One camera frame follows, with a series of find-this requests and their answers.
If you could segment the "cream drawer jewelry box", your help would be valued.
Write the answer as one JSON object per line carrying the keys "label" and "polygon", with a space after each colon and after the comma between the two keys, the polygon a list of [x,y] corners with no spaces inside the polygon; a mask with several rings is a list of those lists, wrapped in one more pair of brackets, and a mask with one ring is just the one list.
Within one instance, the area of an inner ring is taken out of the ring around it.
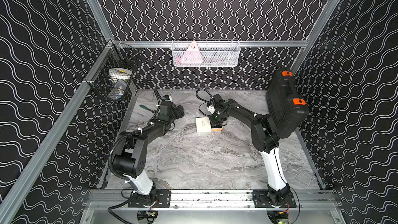
{"label": "cream drawer jewelry box", "polygon": [[213,127],[208,117],[196,118],[197,133],[222,131],[223,127]]}

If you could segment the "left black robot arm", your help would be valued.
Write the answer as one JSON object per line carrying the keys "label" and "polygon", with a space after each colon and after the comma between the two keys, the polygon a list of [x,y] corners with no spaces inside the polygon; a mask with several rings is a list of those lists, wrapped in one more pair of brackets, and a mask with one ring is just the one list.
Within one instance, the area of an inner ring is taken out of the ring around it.
{"label": "left black robot arm", "polygon": [[166,135],[175,120],[184,116],[184,108],[172,101],[162,101],[147,125],[118,138],[108,157],[108,168],[133,187],[134,198],[144,206],[155,204],[156,187],[145,172],[148,145]]}

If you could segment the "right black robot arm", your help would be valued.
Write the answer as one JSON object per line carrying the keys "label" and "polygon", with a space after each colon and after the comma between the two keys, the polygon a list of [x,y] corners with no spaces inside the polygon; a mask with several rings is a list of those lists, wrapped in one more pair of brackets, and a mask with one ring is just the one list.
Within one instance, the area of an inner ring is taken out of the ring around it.
{"label": "right black robot arm", "polygon": [[211,124],[221,125],[233,117],[250,128],[252,144],[260,152],[267,172],[268,202],[274,207],[284,207],[293,195],[283,173],[279,137],[269,126],[269,115],[255,113],[233,99],[224,100],[219,94],[210,97],[208,106],[214,108],[209,117]]}

